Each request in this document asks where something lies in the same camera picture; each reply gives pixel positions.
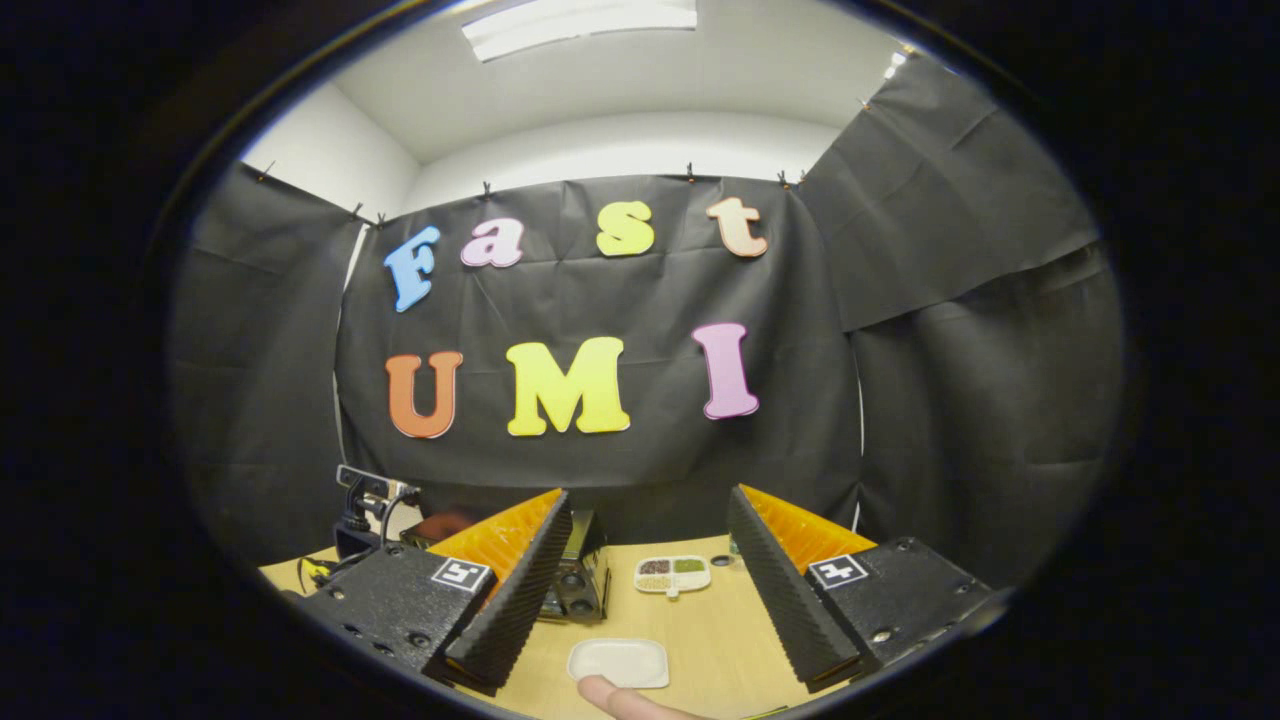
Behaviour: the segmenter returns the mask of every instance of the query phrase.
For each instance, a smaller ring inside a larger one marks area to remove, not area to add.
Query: black curtain
[[[723,532],[745,482],[876,539],[918,536],[993,584],[1020,580],[1088,500],[1121,382],[1119,299],[1088,209],[1056,163],[979,88],[914,56],[804,183],[622,177],[503,190],[371,229],[232,173],[193,228],[174,319],[174,396],[211,527],[252,561],[328,544],[342,496],[332,373],[348,459],[420,484],[428,510],[477,516],[550,487],[595,507],[614,542]],[[760,213],[759,258],[730,252],[707,208]],[[653,247],[604,256],[596,215],[653,213]],[[484,220],[524,224],[524,256],[468,266]],[[396,310],[384,260],[426,227],[430,292]],[[342,323],[337,345],[339,304]],[[708,420],[699,325],[740,323],[756,413]],[[567,370],[590,337],[623,341],[625,432],[512,437],[506,351],[543,342]],[[457,351],[453,425],[390,421],[387,359]],[[859,397],[859,382],[864,397]],[[860,411],[865,457],[859,455]]]
[[[333,356],[361,223],[228,173],[191,228],[170,322],[173,415],[195,505],[255,565],[332,544],[343,495]]]
[[[1120,302],[1088,209],[975,85],[915,56],[800,187],[864,393],[863,521],[1024,579],[1093,492]]]
[[[707,209],[736,196],[759,210],[751,223],[769,249],[730,252]],[[654,245],[604,256],[596,215],[616,201],[653,213]],[[494,218],[524,223],[522,259],[472,268],[460,251]],[[384,259],[428,225],[431,290],[403,313]],[[657,542],[724,532],[739,482],[844,524],[858,478],[858,391],[817,228],[795,193],[737,178],[621,177],[504,190],[431,208],[367,237],[346,293],[338,386],[351,457],[421,484],[434,509],[486,514],[552,487],[594,507],[613,542]],[[740,323],[751,415],[709,420],[699,325]],[[543,342],[567,372],[590,337],[623,341],[622,409],[631,427],[584,434],[576,427],[512,437],[515,374],[507,348]],[[458,351],[457,414],[434,439],[402,434],[388,413],[387,359],[422,359],[419,413],[435,407],[433,352]]]

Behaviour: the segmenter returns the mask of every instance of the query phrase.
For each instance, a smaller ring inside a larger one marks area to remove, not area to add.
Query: fluorescent light
[[[534,0],[462,26],[481,63],[598,32],[695,29],[696,0]]]

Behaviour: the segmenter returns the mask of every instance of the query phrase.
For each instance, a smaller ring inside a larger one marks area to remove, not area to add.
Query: white tray
[[[696,560],[703,564],[701,570],[677,573],[677,560]],[[667,570],[662,573],[640,573],[648,562],[667,562]],[[682,592],[700,591],[712,584],[710,565],[705,559],[696,555],[666,555],[660,557],[645,557],[636,562],[632,584],[640,592],[662,592],[667,597],[677,597]]]
[[[575,682],[604,675],[620,688],[664,688],[667,650],[653,641],[598,638],[582,641],[568,653],[564,667]]]

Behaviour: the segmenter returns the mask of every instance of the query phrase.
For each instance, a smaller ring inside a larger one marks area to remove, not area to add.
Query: letter i
[[[760,401],[746,389],[746,370],[742,369],[741,341],[746,328],[737,323],[717,323],[703,325],[691,334],[707,355],[707,380],[712,389],[703,414],[721,420],[755,413]]]

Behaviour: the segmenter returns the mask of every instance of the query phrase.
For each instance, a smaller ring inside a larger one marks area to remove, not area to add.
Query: finger
[[[618,688],[604,679],[604,675],[588,675],[577,682],[577,694],[605,712],[609,711],[609,696],[616,689]]]
[[[605,711],[617,720],[705,720],[684,710],[658,705],[631,688],[609,693]]]

